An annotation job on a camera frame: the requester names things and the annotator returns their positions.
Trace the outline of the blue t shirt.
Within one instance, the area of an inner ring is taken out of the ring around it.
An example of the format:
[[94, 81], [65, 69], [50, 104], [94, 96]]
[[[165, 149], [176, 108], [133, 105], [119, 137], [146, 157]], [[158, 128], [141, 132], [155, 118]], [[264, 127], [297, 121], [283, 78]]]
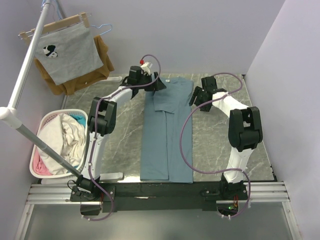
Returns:
[[140, 180], [192, 183], [193, 127], [187, 117], [194, 83], [178, 76], [164, 85], [145, 94]]

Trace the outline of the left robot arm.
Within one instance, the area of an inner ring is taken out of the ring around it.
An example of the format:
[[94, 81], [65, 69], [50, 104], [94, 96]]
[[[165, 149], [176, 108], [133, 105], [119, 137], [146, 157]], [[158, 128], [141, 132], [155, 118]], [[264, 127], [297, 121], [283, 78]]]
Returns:
[[155, 92], [166, 86], [160, 80], [158, 72], [151, 72], [151, 62], [140, 62], [140, 66], [131, 66], [129, 75], [113, 93], [105, 97], [95, 97], [87, 120], [89, 142], [86, 160], [72, 188], [71, 197], [84, 196], [94, 201], [101, 196], [97, 184], [101, 177], [101, 164], [107, 140], [116, 126], [117, 109], [134, 98], [139, 90]]

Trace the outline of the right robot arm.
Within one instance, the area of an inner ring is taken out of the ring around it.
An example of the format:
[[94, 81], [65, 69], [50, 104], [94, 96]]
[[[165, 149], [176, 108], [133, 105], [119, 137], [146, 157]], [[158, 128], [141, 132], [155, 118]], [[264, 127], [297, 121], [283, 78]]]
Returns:
[[228, 140], [231, 152], [226, 171], [219, 181], [219, 194], [226, 200], [245, 193], [244, 171], [249, 158], [263, 140], [260, 110], [247, 106], [231, 96], [224, 88], [219, 88], [214, 76], [201, 79], [202, 86], [197, 86], [189, 101], [203, 112], [211, 107], [218, 108], [229, 118]]

